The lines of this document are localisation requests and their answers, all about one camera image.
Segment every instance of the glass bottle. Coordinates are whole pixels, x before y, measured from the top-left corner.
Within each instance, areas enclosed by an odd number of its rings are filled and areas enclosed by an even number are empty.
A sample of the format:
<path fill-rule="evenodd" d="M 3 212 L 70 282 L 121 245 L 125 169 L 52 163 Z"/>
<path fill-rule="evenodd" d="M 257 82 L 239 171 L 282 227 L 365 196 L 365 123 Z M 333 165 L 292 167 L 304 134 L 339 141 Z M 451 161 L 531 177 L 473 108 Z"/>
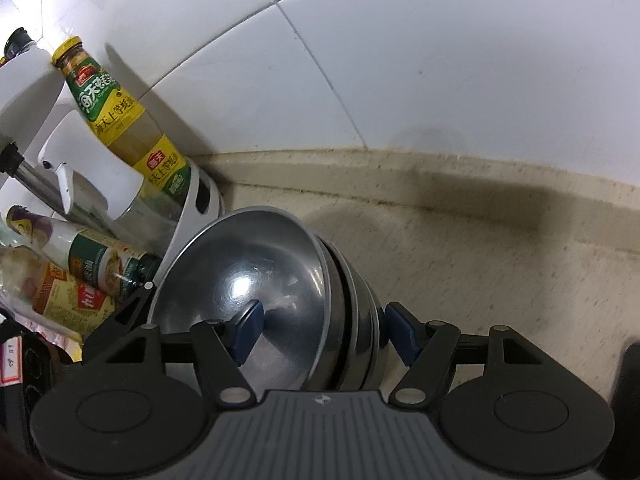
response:
<path fill-rule="evenodd" d="M 13 312 L 80 340 L 115 310 L 113 298 L 25 246 L 0 246 L 0 300 Z"/>
<path fill-rule="evenodd" d="M 145 108 L 89 56 L 78 36 L 60 45 L 52 62 L 62 70 L 80 112 L 98 139 L 184 205 L 190 165 Z"/>
<path fill-rule="evenodd" d="M 14 57 L 37 47 L 36 42 L 31 39 L 29 33 L 23 27 L 16 28 L 4 44 L 4 60 L 9 62 Z"/>
<path fill-rule="evenodd" d="M 58 267 L 117 300 L 126 300 L 151 280 L 162 261 L 89 227 L 18 205 L 9 209 L 6 224 Z"/>

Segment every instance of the stainless steel bowl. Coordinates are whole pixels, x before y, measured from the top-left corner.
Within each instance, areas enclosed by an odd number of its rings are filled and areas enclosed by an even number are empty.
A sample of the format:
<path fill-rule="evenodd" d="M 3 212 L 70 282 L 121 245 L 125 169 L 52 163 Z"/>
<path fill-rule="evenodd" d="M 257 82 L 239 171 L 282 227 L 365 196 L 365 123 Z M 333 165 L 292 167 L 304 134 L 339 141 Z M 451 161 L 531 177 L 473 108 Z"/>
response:
<path fill-rule="evenodd" d="M 264 390 L 327 388 L 344 334 L 344 293 L 324 245 L 286 211 L 240 209 L 203 229 L 178 255 L 148 316 L 162 332 L 229 320 L 249 300 L 264 305 L 264 331 L 240 367 Z M 195 385 L 191 365 L 167 373 Z"/>
<path fill-rule="evenodd" d="M 344 275 L 350 308 L 346 322 L 350 323 L 350 341 L 344 367 L 338 378 L 337 390 L 358 390 L 367 374 L 373 345 L 373 320 L 367 283 L 330 241 L 318 238 L 336 259 Z"/>

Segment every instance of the green label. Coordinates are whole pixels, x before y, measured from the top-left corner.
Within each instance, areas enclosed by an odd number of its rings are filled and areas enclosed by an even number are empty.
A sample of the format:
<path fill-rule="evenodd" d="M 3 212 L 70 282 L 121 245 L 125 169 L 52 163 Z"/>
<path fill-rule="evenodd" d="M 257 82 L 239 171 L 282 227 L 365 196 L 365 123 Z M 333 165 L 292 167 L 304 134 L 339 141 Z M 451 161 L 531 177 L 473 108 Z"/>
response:
<path fill-rule="evenodd" d="M 171 177 L 169 177 L 169 180 L 167 180 L 164 186 L 162 186 L 162 191 L 172 197 L 181 197 L 182 195 L 186 197 L 187 191 L 189 190 L 190 180 L 191 166 L 189 164 L 185 164 L 180 168 L 180 170 L 176 171 Z"/>
<path fill-rule="evenodd" d="M 83 235 L 83 232 L 76 235 L 69 249 L 71 274 L 114 298 L 129 296 L 136 286 L 135 275 L 140 261 L 117 247 Z"/>
<path fill-rule="evenodd" d="M 66 82 L 80 110 L 91 122 L 98 118 L 111 92 L 120 90 L 119 83 L 92 57 L 82 60 L 66 76 Z"/>

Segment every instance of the metal pole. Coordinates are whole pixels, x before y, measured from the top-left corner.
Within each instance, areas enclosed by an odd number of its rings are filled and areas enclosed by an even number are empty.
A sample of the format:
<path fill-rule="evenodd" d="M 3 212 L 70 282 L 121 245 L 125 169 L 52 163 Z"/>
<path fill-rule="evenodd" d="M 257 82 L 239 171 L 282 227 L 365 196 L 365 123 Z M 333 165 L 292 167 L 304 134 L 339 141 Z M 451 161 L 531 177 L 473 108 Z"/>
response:
<path fill-rule="evenodd" d="M 53 211 L 70 222 L 86 225 L 87 227 L 91 227 L 110 236 L 114 236 L 113 231 L 111 231 L 110 227 L 103 219 L 76 204 L 74 204 L 71 211 L 66 214 L 58 188 L 50 183 L 49 180 L 38 174 L 35 171 L 35 168 L 25 160 L 22 160 L 15 170 L 14 179 L 20 182 L 26 189 L 31 191 L 36 197 L 52 208 Z"/>

